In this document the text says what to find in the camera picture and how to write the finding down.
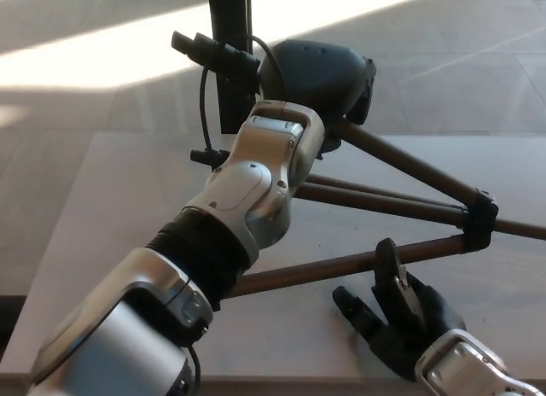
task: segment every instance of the black pole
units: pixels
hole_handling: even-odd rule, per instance
[[[250,0],[208,0],[211,10],[212,37],[239,50],[253,52],[252,43],[244,37],[252,32]],[[247,119],[255,99],[241,88],[217,76],[220,128],[223,134],[236,134]]]

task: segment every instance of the black cable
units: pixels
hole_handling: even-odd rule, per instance
[[[271,63],[273,64],[273,67],[275,68],[275,71],[281,80],[281,89],[282,89],[282,99],[286,100],[287,98],[287,87],[285,84],[284,77],[282,75],[281,66],[279,65],[278,60],[275,58],[273,53],[271,52],[270,47],[267,45],[266,42],[264,42],[262,39],[255,37],[252,34],[247,33],[238,33],[236,35],[230,36],[227,39],[224,39],[223,41],[219,42],[220,45],[211,53],[209,57],[209,61],[205,64],[203,67],[203,72],[201,74],[201,82],[199,85],[199,114],[201,118],[201,128],[203,129],[203,138],[205,139],[205,146],[206,151],[212,151],[212,143],[211,143],[211,136],[208,131],[208,123],[206,121],[206,112],[205,112],[205,88],[206,88],[206,76],[208,74],[209,68],[207,67],[207,64],[211,61],[211,59],[214,58],[214,56],[227,44],[228,40],[239,38],[241,36],[244,36],[245,38],[249,38],[260,45],[260,47],[264,50],[265,55],[269,57]]]
[[[199,392],[199,386],[201,385],[201,363],[193,346],[188,347],[188,352],[192,360],[194,361],[195,366],[194,386],[192,386],[191,394],[192,396],[196,396],[197,392]]]

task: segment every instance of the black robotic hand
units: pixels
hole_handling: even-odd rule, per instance
[[[415,364],[427,348],[448,330],[466,325],[436,289],[400,265],[391,239],[380,242],[375,251],[378,262],[372,291],[388,324],[344,287],[332,296],[372,353],[398,376],[415,381]]]

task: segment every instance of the tripod head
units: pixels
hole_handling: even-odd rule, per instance
[[[172,34],[173,49],[207,67],[249,95],[300,104],[317,111],[326,129],[322,153],[336,150],[341,140],[331,130],[344,117],[362,125],[368,117],[375,64],[352,49],[305,40],[285,40],[260,62],[247,52],[200,33],[195,39]],[[216,168],[227,152],[192,152],[191,159]]]

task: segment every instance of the black connector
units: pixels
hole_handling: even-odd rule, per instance
[[[478,195],[462,228],[464,232],[465,253],[473,253],[489,247],[491,234],[495,229],[498,205],[491,194],[477,189]]]
[[[201,33],[192,40],[176,31],[172,34],[171,47],[242,89],[259,93],[260,60],[244,50],[221,44]]]
[[[219,168],[229,157],[227,150],[191,150],[189,159],[205,166],[210,166],[213,170]]]

